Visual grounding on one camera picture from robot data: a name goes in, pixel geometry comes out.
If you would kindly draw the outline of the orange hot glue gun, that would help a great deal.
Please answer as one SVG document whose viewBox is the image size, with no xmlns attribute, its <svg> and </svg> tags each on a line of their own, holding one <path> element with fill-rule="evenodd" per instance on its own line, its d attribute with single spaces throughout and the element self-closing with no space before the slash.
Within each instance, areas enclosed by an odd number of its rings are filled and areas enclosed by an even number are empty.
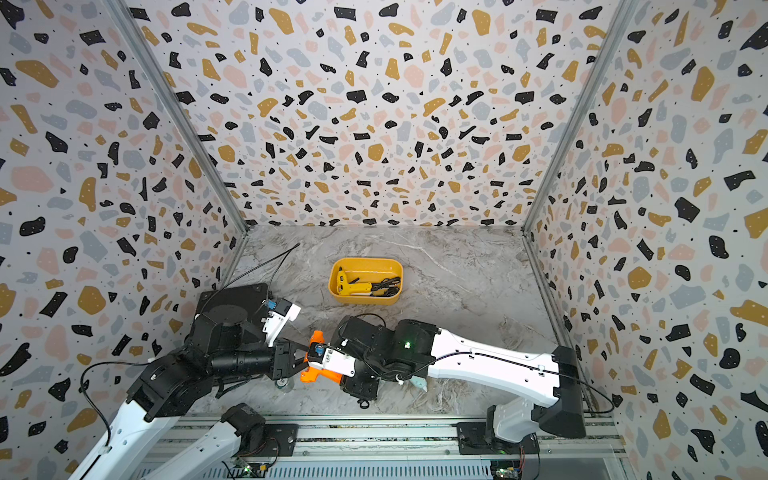
<svg viewBox="0 0 768 480">
<path fill-rule="evenodd" d="M 339 384 L 342 380 L 342 375 L 337 372 L 326 370 L 322 367 L 322 360 L 325 354 L 325 338 L 322 331 L 315 331 L 310 339 L 307 354 L 305 355 L 305 362 L 307 363 L 307 369 L 300 374 L 300 380 L 303 383 L 309 384 L 316 382 L 320 377 L 327 378 L 331 382 Z"/>
</svg>

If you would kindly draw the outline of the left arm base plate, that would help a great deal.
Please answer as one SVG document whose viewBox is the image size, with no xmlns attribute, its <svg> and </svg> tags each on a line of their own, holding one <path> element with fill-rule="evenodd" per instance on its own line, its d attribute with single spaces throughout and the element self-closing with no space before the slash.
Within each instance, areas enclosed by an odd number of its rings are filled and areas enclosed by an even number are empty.
<svg viewBox="0 0 768 480">
<path fill-rule="evenodd" d="M 237 453 L 240 458 L 279 458 L 294 454 L 299 425 L 295 423 L 265 424 L 247 433 Z"/>
</svg>

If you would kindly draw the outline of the yellow hot glue gun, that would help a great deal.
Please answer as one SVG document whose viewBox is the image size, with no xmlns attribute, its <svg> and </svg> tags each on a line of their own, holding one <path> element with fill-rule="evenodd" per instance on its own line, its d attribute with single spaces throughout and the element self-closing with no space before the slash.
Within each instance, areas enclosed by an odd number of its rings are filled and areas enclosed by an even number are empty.
<svg viewBox="0 0 768 480">
<path fill-rule="evenodd" d="M 343 269 L 337 272 L 336 294 L 340 296 L 391 297 L 400 291 L 401 278 L 390 277 L 380 281 L 362 282 L 359 277 L 349 279 Z"/>
</svg>

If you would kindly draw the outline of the yellow plastic storage box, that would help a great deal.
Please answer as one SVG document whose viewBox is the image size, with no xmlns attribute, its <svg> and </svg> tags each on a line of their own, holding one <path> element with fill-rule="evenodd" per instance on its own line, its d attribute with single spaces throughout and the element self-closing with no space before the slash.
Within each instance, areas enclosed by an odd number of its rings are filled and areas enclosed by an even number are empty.
<svg viewBox="0 0 768 480">
<path fill-rule="evenodd" d="M 349 279 L 359 277 L 362 282 L 380 281 L 390 277 L 400 277 L 400 291 L 391 297 L 379 296 L 340 296 L 336 294 L 337 272 L 343 269 Z M 345 257 L 334 263 L 328 280 L 328 291 L 341 304 L 390 306 L 395 304 L 403 291 L 404 268 L 400 262 L 387 258 Z"/>
</svg>

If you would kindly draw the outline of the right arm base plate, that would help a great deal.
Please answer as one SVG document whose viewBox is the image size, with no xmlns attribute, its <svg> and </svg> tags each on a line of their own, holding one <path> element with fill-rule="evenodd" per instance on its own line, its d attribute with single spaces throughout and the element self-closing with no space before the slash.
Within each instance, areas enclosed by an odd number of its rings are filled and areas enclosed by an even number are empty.
<svg viewBox="0 0 768 480">
<path fill-rule="evenodd" d="M 485 422 L 460 422 L 456 424 L 459 452 L 461 455 L 536 455 L 540 452 L 539 444 L 531 435 L 520 443 L 501 440 L 486 426 Z"/>
</svg>

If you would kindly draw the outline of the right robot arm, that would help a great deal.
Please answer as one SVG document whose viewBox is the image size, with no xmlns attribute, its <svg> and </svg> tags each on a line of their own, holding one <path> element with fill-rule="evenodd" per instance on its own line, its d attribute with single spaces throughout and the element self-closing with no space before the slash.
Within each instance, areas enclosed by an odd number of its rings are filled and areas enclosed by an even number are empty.
<svg viewBox="0 0 768 480">
<path fill-rule="evenodd" d="M 551 353 L 507 350 L 463 338 L 434 324 L 402 320 L 394 328 L 358 316 L 345 317 L 325 346 L 316 346 L 312 364 L 339 375 L 344 392 L 359 403 L 378 397 L 381 382 L 422 383 L 429 378 L 484 385 L 514 395 L 487 411 L 487 433 L 519 443 L 543 431 L 556 437 L 586 437 L 575 351 Z"/>
</svg>

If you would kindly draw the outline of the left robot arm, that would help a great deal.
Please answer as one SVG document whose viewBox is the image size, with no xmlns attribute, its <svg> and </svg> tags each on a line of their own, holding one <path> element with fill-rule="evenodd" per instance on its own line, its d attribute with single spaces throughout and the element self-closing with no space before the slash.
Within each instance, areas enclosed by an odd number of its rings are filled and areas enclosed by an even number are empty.
<svg viewBox="0 0 768 480">
<path fill-rule="evenodd" d="M 280 336 L 300 311 L 285 299 L 259 306 L 254 315 L 232 305 L 202 310 L 181 347 L 143 364 L 73 478 L 127 479 L 200 398 L 257 377 L 277 381 L 303 371 L 306 362 L 295 356 L 301 345 Z"/>
</svg>

